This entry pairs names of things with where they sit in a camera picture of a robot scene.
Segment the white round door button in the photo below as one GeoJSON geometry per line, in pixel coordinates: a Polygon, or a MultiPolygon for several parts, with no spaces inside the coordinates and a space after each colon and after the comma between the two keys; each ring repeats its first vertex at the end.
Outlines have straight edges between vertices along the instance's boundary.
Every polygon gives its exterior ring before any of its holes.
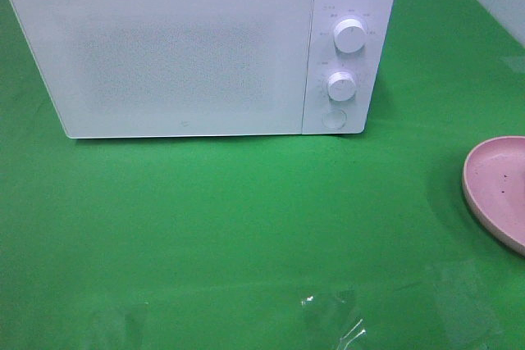
{"type": "Polygon", "coordinates": [[[341,129],[347,121],[346,113],[341,109],[331,110],[322,117],[323,125],[331,130],[341,129]]]}

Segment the pink round plate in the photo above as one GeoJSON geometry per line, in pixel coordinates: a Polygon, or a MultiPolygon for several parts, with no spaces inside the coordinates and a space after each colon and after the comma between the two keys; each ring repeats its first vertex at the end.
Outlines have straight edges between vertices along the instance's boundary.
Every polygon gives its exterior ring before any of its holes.
{"type": "Polygon", "coordinates": [[[465,200],[491,235],[524,254],[524,137],[485,140],[466,156],[462,172],[465,200]]]}

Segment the lower white round knob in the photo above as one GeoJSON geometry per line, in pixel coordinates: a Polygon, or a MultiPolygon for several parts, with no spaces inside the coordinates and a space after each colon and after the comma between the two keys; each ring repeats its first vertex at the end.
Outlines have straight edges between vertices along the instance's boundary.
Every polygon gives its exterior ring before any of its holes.
{"type": "Polygon", "coordinates": [[[354,97],[357,85],[354,77],[348,73],[339,71],[333,73],[327,80],[326,90],[331,100],[345,102],[354,97]]]}

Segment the white round knob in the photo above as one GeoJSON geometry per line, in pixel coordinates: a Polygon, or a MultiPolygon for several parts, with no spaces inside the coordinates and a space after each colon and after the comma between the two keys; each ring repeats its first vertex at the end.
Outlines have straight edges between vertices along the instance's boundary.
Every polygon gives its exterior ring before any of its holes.
{"type": "Polygon", "coordinates": [[[339,71],[333,73],[327,80],[326,90],[331,100],[345,102],[354,97],[357,85],[354,77],[348,73],[339,71]]]}
{"type": "Polygon", "coordinates": [[[335,46],[343,53],[359,51],[366,42],[366,36],[363,23],[354,17],[341,20],[333,29],[335,46]]]}

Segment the green table cloth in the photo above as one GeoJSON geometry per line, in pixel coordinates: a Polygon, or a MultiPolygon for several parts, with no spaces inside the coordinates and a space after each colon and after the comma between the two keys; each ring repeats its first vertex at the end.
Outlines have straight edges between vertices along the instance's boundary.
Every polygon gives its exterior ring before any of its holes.
{"type": "Polygon", "coordinates": [[[395,0],[362,134],[74,141],[1,0],[1,346],[521,349],[524,260],[461,178],[523,131],[523,45],[395,0]]]}

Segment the upper white round knob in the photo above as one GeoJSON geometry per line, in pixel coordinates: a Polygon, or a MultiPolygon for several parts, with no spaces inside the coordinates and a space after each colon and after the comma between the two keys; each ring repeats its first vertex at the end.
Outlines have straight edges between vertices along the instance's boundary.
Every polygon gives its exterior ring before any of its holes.
{"type": "Polygon", "coordinates": [[[341,20],[333,29],[335,46],[343,53],[359,51],[366,42],[366,36],[363,23],[354,17],[341,20]]]}

